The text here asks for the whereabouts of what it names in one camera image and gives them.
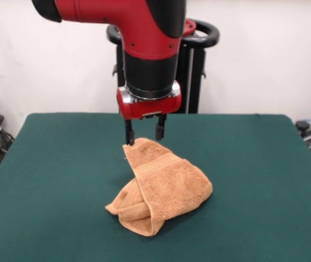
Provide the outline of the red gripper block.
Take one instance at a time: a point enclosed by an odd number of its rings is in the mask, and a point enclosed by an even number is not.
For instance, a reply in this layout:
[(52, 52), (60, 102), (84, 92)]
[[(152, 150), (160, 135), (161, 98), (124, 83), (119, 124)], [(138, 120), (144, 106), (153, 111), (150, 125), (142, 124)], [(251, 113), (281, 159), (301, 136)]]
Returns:
[(132, 96), (125, 86), (117, 88), (116, 97), (119, 113), (125, 119), (125, 141), (127, 145), (134, 144), (134, 131), (131, 120), (150, 115), (163, 114), (158, 116), (155, 129), (155, 139), (162, 140), (167, 114), (177, 111), (181, 107), (182, 101), (181, 88), (177, 81), (174, 81), (171, 93), (165, 98), (142, 100)]

